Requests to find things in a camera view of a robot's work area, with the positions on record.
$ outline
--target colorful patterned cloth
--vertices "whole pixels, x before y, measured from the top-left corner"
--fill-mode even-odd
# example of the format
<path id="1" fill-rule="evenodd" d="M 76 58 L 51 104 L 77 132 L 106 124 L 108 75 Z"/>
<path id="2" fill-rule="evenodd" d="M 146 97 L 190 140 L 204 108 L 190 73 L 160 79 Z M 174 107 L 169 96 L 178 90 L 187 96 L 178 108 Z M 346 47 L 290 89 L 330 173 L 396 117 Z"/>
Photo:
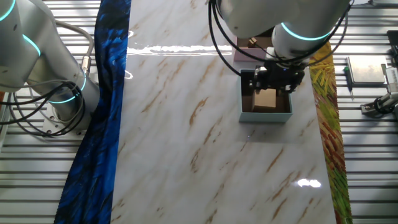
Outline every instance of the colorful patterned cloth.
<path id="1" fill-rule="evenodd" d="M 73 161 L 56 224 L 110 223 L 131 0 L 102 0 L 95 27 L 101 98 Z"/>
<path id="2" fill-rule="evenodd" d="M 323 58 L 331 52 L 330 44 L 325 45 L 312 58 Z M 318 122 L 325 152 L 326 167 L 337 224 L 353 222 L 349 205 L 343 136 L 337 106 L 336 74 L 333 57 L 310 68 L 313 94 L 317 104 Z"/>

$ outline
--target metal bracket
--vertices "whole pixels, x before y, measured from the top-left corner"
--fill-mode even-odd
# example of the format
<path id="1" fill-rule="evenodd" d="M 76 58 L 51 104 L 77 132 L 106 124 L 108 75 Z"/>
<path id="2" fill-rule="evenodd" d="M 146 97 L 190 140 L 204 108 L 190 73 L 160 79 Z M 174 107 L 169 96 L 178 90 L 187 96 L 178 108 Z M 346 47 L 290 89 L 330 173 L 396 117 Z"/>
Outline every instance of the metal bracket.
<path id="1" fill-rule="evenodd" d="M 46 110 L 47 117 L 51 118 L 54 121 L 57 121 L 58 120 L 57 115 L 54 114 L 53 111 L 54 111 L 53 106 L 48 104 Z M 42 129 L 44 132 L 51 134 L 51 133 L 56 133 L 57 131 L 60 131 L 62 128 L 64 128 L 64 125 L 62 123 L 57 123 L 52 120 L 49 120 L 47 118 L 44 119 L 44 124 Z M 76 130 L 66 133 L 66 135 L 58 136 L 56 138 L 44 137 L 44 139 L 47 141 L 59 141 L 59 140 L 81 141 L 85 137 L 85 134 L 86 131 Z"/>

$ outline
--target black cable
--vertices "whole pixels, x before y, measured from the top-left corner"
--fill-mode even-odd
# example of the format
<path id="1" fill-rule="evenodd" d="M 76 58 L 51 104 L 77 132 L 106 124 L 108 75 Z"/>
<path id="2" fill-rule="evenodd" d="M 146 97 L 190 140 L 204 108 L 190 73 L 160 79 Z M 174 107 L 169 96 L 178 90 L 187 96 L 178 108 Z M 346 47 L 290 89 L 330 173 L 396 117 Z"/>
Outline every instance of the black cable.
<path id="1" fill-rule="evenodd" d="M 33 100 L 24 101 L 24 102 L 18 103 L 18 104 L 19 104 L 19 105 L 27 105 L 27 104 L 30 104 L 30 103 L 38 102 L 39 100 L 42 100 L 42 99 L 44 99 L 44 98 L 47 98 L 48 96 L 50 96 L 50 98 L 51 98 L 58 90 L 60 90 L 62 87 L 65 87 L 65 86 L 66 86 L 66 82 L 65 82 L 65 83 L 62 83 L 61 85 L 59 85 L 58 87 L 56 87 L 56 88 L 53 89 L 52 91 L 50 91 L 50 92 L 48 92 L 48 93 L 46 93 L 46 94 L 44 94 L 44 95 L 42 95 L 42 96 L 39 96 L 39 97 L 37 97 L 37 98 L 35 98 L 35 99 L 33 99 Z M 17 103 L 0 102 L 0 105 L 16 106 Z"/>
<path id="2" fill-rule="evenodd" d="M 210 2 L 209 2 L 209 15 L 208 15 L 208 17 L 209 17 L 209 28 L 210 28 L 211 40 L 213 41 L 213 45 L 215 46 L 218 55 L 220 56 L 220 58 L 222 59 L 222 61 L 225 63 L 225 65 L 226 65 L 232 72 L 234 72 L 235 74 L 241 76 L 241 74 L 240 74 L 234 67 L 232 67 L 231 64 L 229 64 L 229 63 L 227 62 L 227 60 L 224 58 L 223 54 L 221 53 L 221 51 L 220 51 L 219 48 L 218 48 L 218 45 L 217 45 L 217 42 L 216 42 L 216 38 L 215 38 L 215 36 L 214 36 L 213 21 L 212 21 L 212 19 L 211 19 L 211 4 L 210 4 Z"/>
<path id="3" fill-rule="evenodd" d="M 331 37 L 336 33 L 336 31 L 338 30 L 338 28 L 340 27 L 341 23 L 343 22 L 344 18 L 346 17 L 348 11 L 351 9 L 351 5 L 349 5 L 347 7 L 347 10 L 345 11 L 345 13 L 343 14 L 343 16 L 340 18 L 340 20 L 338 21 L 335 29 L 331 32 L 331 34 L 318 46 L 314 47 L 311 51 L 307 52 L 305 55 L 296 57 L 296 58 L 292 58 L 292 59 L 288 59 L 288 60 L 279 60 L 279 61 L 274 61 L 274 60 L 265 60 L 263 58 L 259 58 L 256 56 L 253 56 L 243 50 L 241 50 L 237 45 L 235 45 L 235 43 L 228 37 L 228 35 L 225 33 L 225 31 L 223 30 L 220 21 L 218 20 L 218 16 L 216 13 L 216 4 L 214 2 L 214 0 L 211 0 L 209 2 L 209 5 L 212 6 L 213 9 L 213 15 L 215 17 L 215 21 L 217 23 L 218 28 L 220 29 L 221 33 L 223 34 L 224 38 L 229 42 L 229 44 L 231 44 L 238 52 L 242 53 L 243 55 L 252 58 L 254 60 L 260 61 L 260 62 L 274 62 L 274 63 L 288 63 L 288 62 L 296 62 L 298 60 L 302 60 L 305 59 L 309 56 L 311 56 L 312 54 L 314 54 L 316 51 L 318 51 L 319 49 L 321 49 L 325 44 L 327 44 L 327 42 L 331 39 Z"/>
<path id="4" fill-rule="evenodd" d="M 57 92 L 57 91 L 59 91 L 60 89 L 62 89 L 63 87 L 74 87 L 74 83 L 72 83 L 72 82 L 65 82 L 65 83 L 62 83 L 61 85 L 59 85 L 58 87 L 56 87 L 56 88 L 54 88 L 52 91 L 50 91 L 49 93 L 46 93 L 46 94 L 44 94 L 43 96 L 45 97 L 45 100 L 35 109 L 35 110 L 33 110 L 33 112 L 31 112 L 30 114 L 28 114 L 28 115 L 26 115 L 26 116 L 23 116 L 22 118 L 19 118 L 19 119 L 15 119 L 15 120 L 13 120 L 13 121 L 7 121 L 7 122 L 0 122 L 0 125 L 8 125 L 8 124 L 15 124 L 15 123 L 18 123 L 18 122 L 20 122 L 20 121 L 25 121 L 27 118 L 30 118 L 31 116 L 33 116 L 33 115 L 35 115 L 39 110 L 41 110 L 41 108 L 43 108 L 43 106 L 44 106 L 44 104 L 46 104 L 46 102 L 48 102 L 48 100 L 50 100 L 51 99 L 51 97 Z M 7 102 L 7 103 L 5 103 L 5 105 L 7 105 L 7 106 L 19 106 L 19 105 L 25 105 L 26 103 L 25 102 L 23 102 L 23 103 L 10 103 L 10 102 Z"/>
<path id="5" fill-rule="evenodd" d="M 30 118 L 31 116 L 35 115 L 40 109 L 42 109 L 42 107 L 44 106 L 44 104 L 51 98 L 51 96 L 48 96 L 46 98 L 45 101 L 43 101 L 35 110 L 33 110 L 33 112 L 31 112 L 30 114 L 26 115 L 23 118 L 19 118 L 19 119 L 15 119 L 13 121 L 7 121 L 7 122 L 0 122 L 0 125 L 8 125 L 8 124 L 15 124 L 18 123 L 20 121 L 24 121 L 27 118 Z"/>
<path id="6" fill-rule="evenodd" d="M 77 94 L 77 95 L 82 96 L 81 90 L 80 90 L 79 88 L 76 88 L 75 84 L 74 84 L 74 85 L 69 85 L 68 87 L 69 87 L 72 91 L 75 90 L 73 94 Z M 17 102 L 17 98 L 16 98 L 15 93 L 14 93 L 13 95 L 14 95 L 14 100 Z M 77 123 L 76 123 L 72 128 L 70 128 L 68 131 L 67 131 L 67 129 L 73 124 L 73 122 L 75 121 L 76 117 L 74 117 L 64 128 L 62 128 L 61 130 L 57 131 L 56 133 L 51 133 L 51 134 L 46 133 L 46 132 L 44 132 L 44 131 L 42 131 L 42 130 L 36 128 L 36 127 L 35 127 L 32 123 L 30 123 L 28 120 L 26 120 L 26 122 L 29 124 L 29 126 L 31 126 L 32 128 L 34 128 L 34 129 L 35 129 L 36 131 L 38 131 L 39 133 L 34 133 L 34 132 L 31 132 L 31 131 L 28 131 L 25 127 L 23 127 L 23 125 L 20 124 L 20 122 L 17 122 L 17 124 L 18 124 L 18 126 L 19 126 L 21 129 L 23 129 L 25 132 L 27 132 L 27 133 L 29 133 L 29 134 L 31 134 L 31 135 L 34 135 L 34 136 L 55 137 L 55 136 L 62 136 L 62 135 L 65 135 L 65 134 L 71 132 L 72 130 L 74 130 L 74 129 L 80 124 L 80 122 L 82 121 L 82 119 L 83 119 L 83 117 L 84 117 L 84 115 L 85 115 L 85 102 L 84 102 L 84 98 L 82 97 L 81 100 L 83 100 L 83 102 L 82 102 L 83 105 L 82 105 L 82 110 L 80 111 L 80 112 L 81 112 L 80 119 L 79 119 L 79 120 L 77 121 Z M 23 114 L 23 112 L 22 112 L 22 110 L 21 110 L 21 108 L 19 107 L 19 105 L 17 105 L 17 109 L 18 109 L 19 113 L 21 114 L 21 116 L 22 116 L 22 117 L 25 117 L 24 114 Z M 10 114 L 11 114 L 12 118 L 15 120 L 16 117 L 15 117 L 15 114 L 14 114 L 13 110 L 11 109 L 11 107 L 10 107 Z"/>
<path id="7" fill-rule="evenodd" d="M 376 98 L 376 99 L 374 100 L 374 102 L 373 102 L 374 109 L 375 109 L 379 114 L 385 115 L 385 114 L 390 114 L 390 113 L 394 112 L 394 108 L 393 108 L 393 107 L 389 108 L 388 110 L 387 110 L 387 109 L 384 109 L 384 108 L 380 108 L 380 107 L 379 107 L 380 99 L 381 99 L 381 97 Z"/>

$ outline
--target black electronic device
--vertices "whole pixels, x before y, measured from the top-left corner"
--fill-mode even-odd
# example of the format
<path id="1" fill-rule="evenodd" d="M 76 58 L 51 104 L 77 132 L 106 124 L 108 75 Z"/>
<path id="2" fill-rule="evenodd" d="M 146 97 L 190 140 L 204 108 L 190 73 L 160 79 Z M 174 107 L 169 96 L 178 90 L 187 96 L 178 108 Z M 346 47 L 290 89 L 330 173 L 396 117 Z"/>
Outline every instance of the black electronic device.
<path id="1" fill-rule="evenodd" d="M 387 36 L 391 45 L 392 64 L 394 67 L 398 67 L 398 30 L 387 31 Z"/>

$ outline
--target teal light ring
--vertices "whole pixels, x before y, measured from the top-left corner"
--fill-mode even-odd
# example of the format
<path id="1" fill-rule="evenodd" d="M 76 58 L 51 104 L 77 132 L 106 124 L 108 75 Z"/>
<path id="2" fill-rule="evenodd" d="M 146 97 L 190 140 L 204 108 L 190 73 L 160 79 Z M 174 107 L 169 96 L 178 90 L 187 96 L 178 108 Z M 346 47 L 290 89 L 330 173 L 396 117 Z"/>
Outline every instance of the teal light ring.
<path id="1" fill-rule="evenodd" d="M 307 41 L 322 40 L 322 39 L 324 39 L 325 37 L 329 36 L 330 33 L 331 33 L 331 31 L 330 31 L 329 33 L 327 33 L 327 34 L 325 34 L 325 35 L 323 35 L 323 36 L 321 36 L 321 37 L 314 37 L 314 38 L 311 38 L 311 37 L 302 37 L 302 36 L 300 36 L 300 35 L 297 35 L 297 34 L 293 33 L 289 28 L 287 28 L 287 26 L 286 26 L 284 23 L 281 23 L 281 25 L 282 25 L 282 27 L 286 30 L 286 32 L 287 32 L 288 34 L 290 34 L 290 35 L 292 35 L 292 36 L 294 36 L 295 38 L 300 39 L 300 40 L 307 40 Z"/>
<path id="2" fill-rule="evenodd" d="M 85 81 L 83 82 L 83 86 L 81 87 L 81 91 L 83 91 L 85 89 L 85 86 L 86 86 L 86 79 L 87 78 L 86 78 L 86 73 L 84 73 L 84 74 L 85 74 Z M 61 102 L 52 102 L 52 101 L 49 101 L 49 102 L 50 103 L 55 103 L 55 104 L 68 103 L 69 101 L 74 100 L 76 98 L 76 96 L 73 96 L 69 100 L 65 100 L 65 101 L 61 101 Z"/>
<path id="3" fill-rule="evenodd" d="M 22 35 L 22 36 L 24 37 L 24 39 L 25 39 L 28 43 L 30 43 L 30 44 L 36 49 L 36 51 L 37 51 L 37 53 L 39 54 L 39 56 L 42 55 L 42 53 L 41 53 L 39 47 L 38 47 L 32 40 L 30 40 L 29 37 L 27 37 L 27 36 L 25 36 L 25 35 Z"/>
<path id="4" fill-rule="evenodd" d="M 8 9 L 8 11 L 7 11 L 3 16 L 0 17 L 0 22 L 3 21 L 3 20 L 12 12 L 12 10 L 13 10 L 14 7 L 15 7 L 15 1 L 16 1 L 16 0 L 14 0 L 14 1 L 12 2 L 12 5 L 11 5 L 10 9 Z"/>

